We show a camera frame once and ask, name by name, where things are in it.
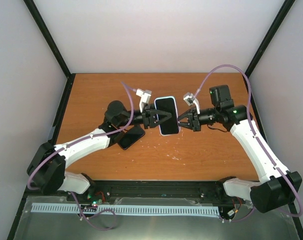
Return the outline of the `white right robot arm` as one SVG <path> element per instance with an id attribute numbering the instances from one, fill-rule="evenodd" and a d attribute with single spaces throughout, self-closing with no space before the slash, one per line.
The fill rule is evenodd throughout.
<path id="1" fill-rule="evenodd" d="M 221 179 L 222 196 L 249 201 L 261 213 L 293 203 L 302 184 L 301 175 L 297 171 L 289 171 L 276 157 L 248 108 L 234 104 L 227 85 L 211 87 L 209 93 L 213 107 L 207 109 L 200 108 L 194 94 L 188 92 L 184 95 L 190 109 L 179 116 L 179 126 L 199 132 L 203 125 L 222 124 L 242 146 L 258 176 L 258 181 L 234 176 Z"/>

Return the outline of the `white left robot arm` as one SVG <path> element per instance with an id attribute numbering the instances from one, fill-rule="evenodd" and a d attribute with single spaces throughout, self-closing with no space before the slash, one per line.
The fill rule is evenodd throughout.
<path id="1" fill-rule="evenodd" d="M 155 128 L 173 116 L 169 110 L 156 109 L 154 104 L 145 103 L 142 110 L 130 111 L 121 101 L 114 100 L 107 106 L 103 123 L 92 132 L 63 144 L 41 145 L 26 170 L 27 187 L 44 195 L 73 192 L 84 201 L 91 201 L 96 195 L 91 179 L 84 173 L 75 174 L 66 169 L 87 155 L 119 143 L 128 136 L 127 126 Z"/>

